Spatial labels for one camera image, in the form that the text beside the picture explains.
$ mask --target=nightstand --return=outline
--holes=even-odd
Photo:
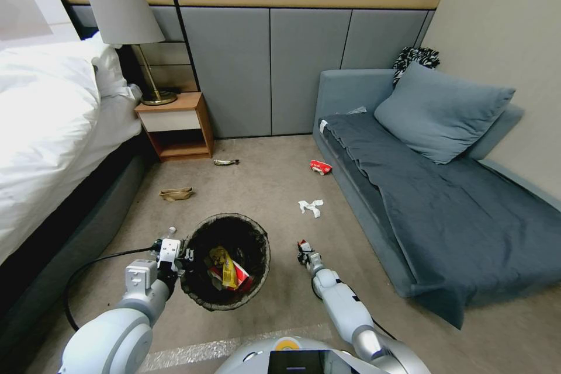
[[[184,92],[175,102],[134,110],[160,161],[212,158],[214,137],[202,93]]]

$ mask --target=zebra print cloth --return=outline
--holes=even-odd
[[[397,56],[396,62],[393,64],[393,68],[396,70],[393,76],[393,87],[396,87],[401,75],[403,75],[403,72],[405,72],[405,69],[412,61],[416,61],[424,67],[435,68],[440,64],[438,54],[438,51],[426,47],[405,47],[402,49],[399,56]]]

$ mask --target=lamp stand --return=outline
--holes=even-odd
[[[142,48],[139,45],[137,45],[136,47],[140,52],[140,57],[142,58],[142,64],[146,69],[146,73],[148,74],[148,79],[150,79],[150,84],[152,85],[152,92],[154,94],[153,98],[145,98],[143,95],[142,98],[140,99],[140,102],[142,102],[145,105],[163,105],[175,101],[177,99],[177,94],[175,92],[167,92],[167,91],[160,92],[158,88],[156,88],[156,84],[154,83],[154,78],[152,77],[152,71],[150,69],[150,66],[148,65],[148,62],[146,61],[144,52],[142,51]]]

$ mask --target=headboard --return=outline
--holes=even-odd
[[[63,0],[0,0],[0,50],[78,41]]]

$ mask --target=gray wall panel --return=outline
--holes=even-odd
[[[311,133],[322,70],[339,69],[350,10],[271,9],[272,134]]]
[[[271,134],[269,10],[182,7],[217,137]]]
[[[166,41],[183,41],[179,19],[173,6],[150,6]],[[85,27],[97,27],[90,5],[74,5],[72,10]]]
[[[434,11],[428,11],[427,12],[427,18],[425,19],[425,22],[423,22],[423,27],[421,28],[421,31],[419,32],[419,36],[417,37],[417,42],[415,42],[416,47],[420,47],[421,44],[423,43],[423,38],[425,37],[425,34],[427,33],[428,27],[431,24],[431,20],[432,20],[433,16],[434,16]]]
[[[391,68],[413,46],[427,11],[353,10],[343,69]]]

